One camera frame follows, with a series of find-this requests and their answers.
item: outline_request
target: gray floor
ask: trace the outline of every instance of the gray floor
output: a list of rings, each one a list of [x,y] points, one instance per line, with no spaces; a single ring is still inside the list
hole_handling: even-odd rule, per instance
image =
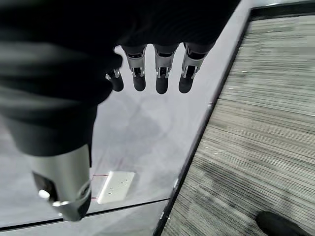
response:
[[[254,21],[164,236],[264,235],[261,210],[315,235],[315,16]]]

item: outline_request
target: black shoe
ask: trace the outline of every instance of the black shoe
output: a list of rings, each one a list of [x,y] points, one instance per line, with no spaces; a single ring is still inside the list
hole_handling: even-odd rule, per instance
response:
[[[311,236],[297,224],[267,211],[262,211],[257,215],[256,223],[269,236]]]

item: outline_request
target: robotic hand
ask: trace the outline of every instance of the robotic hand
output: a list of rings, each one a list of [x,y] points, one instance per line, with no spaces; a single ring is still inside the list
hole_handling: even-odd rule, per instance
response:
[[[65,220],[78,221],[89,208],[97,106],[124,87],[113,48],[122,45],[142,91],[145,49],[153,44],[162,94],[184,42],[179,90],[186,93],[239,1],[1,1],[0,114],[38,195]]]

